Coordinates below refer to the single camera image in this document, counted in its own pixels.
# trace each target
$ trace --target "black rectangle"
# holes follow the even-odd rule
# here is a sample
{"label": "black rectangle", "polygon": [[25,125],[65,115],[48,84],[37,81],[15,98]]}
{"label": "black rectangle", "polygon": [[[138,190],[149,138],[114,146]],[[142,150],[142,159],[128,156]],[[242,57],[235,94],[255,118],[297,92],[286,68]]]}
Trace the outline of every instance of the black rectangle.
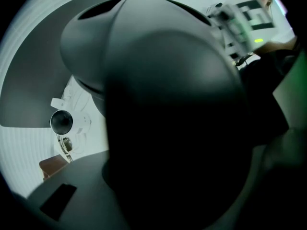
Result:
{"label": "black rectangle", "polygon": [[50,218],[58,220],[76,189],[75,186],[62,184],[41,206],[40,210]]}
{"label": "black rectangle", "polygon": [[254,10],[254,9],[260,9],[262,8],[262,6],[260,5],[260,3],[257,0],[252,0],[252,1],[247,1],[247,2],[242,2],[242,3],[238,3],[237,6],[239,8],[242,7],[249,7],[249,9]]}
{"label": "black rectangle", "polygon": [[252,25],[251,28],[253,30],[261,30],[261,29],[267,29],[267,28],[274,28],[273,23],[263,23],[263,24],[258,24],[258,25]]}
{"label": "black rectangle", "polygon": [[251,21],[251,17],[247,12],[243,12],[245,18],[247,18],[248,21]]}

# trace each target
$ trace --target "green led light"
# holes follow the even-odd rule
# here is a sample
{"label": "green led light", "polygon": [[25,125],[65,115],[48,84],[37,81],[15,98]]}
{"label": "green led light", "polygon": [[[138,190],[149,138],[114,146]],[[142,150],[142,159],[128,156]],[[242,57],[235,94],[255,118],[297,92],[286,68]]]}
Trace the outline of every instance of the green led light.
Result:
{"label": "green led light", "polygon": [[256,39],[256,40],[255,40],[255,43],[261,43],[261,42],[263,42],[263,39],[262,39],[262,38],[259,38],[259,39]]}

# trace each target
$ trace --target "gray panel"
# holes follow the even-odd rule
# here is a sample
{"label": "gray panel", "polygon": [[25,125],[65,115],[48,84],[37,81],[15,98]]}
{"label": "gray panel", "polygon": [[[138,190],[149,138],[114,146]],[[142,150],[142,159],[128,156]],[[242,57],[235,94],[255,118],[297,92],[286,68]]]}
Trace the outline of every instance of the gray panel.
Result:
{"label": "gray panel", "polygon": [[102,167],[109,152],[101,152],[75,160],[44,181],[28,200],[34,207],[43,203],[63,183],[77,187],[64,209],[59,223],[74,230],[130,229],[121,213],[114,191],[102,177]]}
{"label": "gray panel", "polygon": [[55,112],[53,97],[60,98],[71,76],[60,52],[65,25],[82,10],[106,0],[72,0],[34,28],[17,50],[5,76],[0,96],[0,124],[4,127],[50,127]]}

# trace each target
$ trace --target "dark gray robot head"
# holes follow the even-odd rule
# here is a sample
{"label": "dark gray robot head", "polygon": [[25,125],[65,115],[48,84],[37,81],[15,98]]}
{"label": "dark gray robot head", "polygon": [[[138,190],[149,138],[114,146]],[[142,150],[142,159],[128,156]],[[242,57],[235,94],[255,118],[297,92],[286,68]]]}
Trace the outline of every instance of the dark gray robot head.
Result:
{"label": "dark gray robot head", "polygon": [[106,117],[112,188],[131,226],[201,229],[250,167],[241,82],[197,11],[111,0],[66,26],[61,54]]}

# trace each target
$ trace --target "green object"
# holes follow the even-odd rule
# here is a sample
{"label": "green object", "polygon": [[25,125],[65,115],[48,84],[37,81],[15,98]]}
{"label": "green object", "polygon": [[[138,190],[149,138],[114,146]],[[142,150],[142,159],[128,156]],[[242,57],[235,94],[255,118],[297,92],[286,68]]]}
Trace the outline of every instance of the green object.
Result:
{"label": "green object", "polygon": [[256,40],[255,40],[255,43],[261,43],[261,42],[263,42],[263,39],[262,39],[262,38],[259,38],[259,39],[256,39]]}
{"label": "green object", "polygon": [[300,53],[292,69],[273,92],[290,128],[307,128],[307,58]]}

